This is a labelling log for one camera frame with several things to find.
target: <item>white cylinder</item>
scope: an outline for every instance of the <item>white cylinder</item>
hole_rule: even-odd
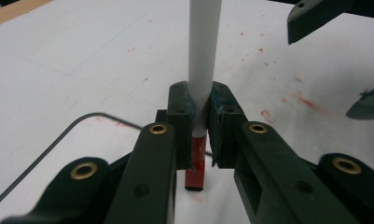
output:
[[[203,137],[207,132],[221,1],[190,0],[188,91],[195,107],[193,137]]]

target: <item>white table surface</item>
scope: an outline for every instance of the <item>white table surface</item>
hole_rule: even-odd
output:
[[[344,14],[288,46],[291,8],[223,1],[215,81],[300,157],[342,152],[374,169],[374,120],[345,117],[374,89],[374,19]],[[0,194],[82,115],[152,122],[187,79],[188,11],[187,0],[55,0],[0,25]]]

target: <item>gray metal piece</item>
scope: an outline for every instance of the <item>gray metal piece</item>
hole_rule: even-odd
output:
[[[346,116],[351,119],[374,119],[374,90],[365,91],[361,95],[361,99],[347,111]]]
[[[251,223],[359,223],[271,126],[245,122],[239,137],[235,181]]]
[[[302,0],[288,15],[288,44],[296,43],[306,35],[332,21],[351,8],[353,0]]]

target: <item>red stain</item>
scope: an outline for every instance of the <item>red stain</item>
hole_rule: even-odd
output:
[[[99,121],[99,122],[102,122],[102,121],[103,121],[103,119],[100,118],[100,117],[96,117],[94,120]]]
[[[127,51],[130,53],[130,52],[134,52],[136,50],[136,48],[132,48],[132,49],[128,49]]]
[[[308,108],[320,113],[320,114],[323,114],[323,115],[327,115],[328,112],[323,109],[321,106],[315,104],[314,102],[310,101],[309,99],[307,99],[306,97],[302,96],[300,94],[300,92],[298,91],[298,94],[294,94],[295,98],[298,99],[299,102],[302,102],[304,105],[306,105]]]
[[[294,80],[303,83],[303,80],[300,77],[294,77]]]
[[[265,121],[267,121],[270,124],[276,122],[276,120],[271,116],[269,110],[267,110],[267,109],[262,110],[261,115],[265,119]]]
[[[125,123],[122,123],[122,122],[118,122],[117,123],[117,126],[120,127],[120,128],[130,128],[129,125],[125,124]]]
[[[199,196],[198,194],[194,194],[193,195],[193,199],[195,199],[196,201],[198,201],[198,203],[202,203],[203,202],[203,198],[201,196]]]

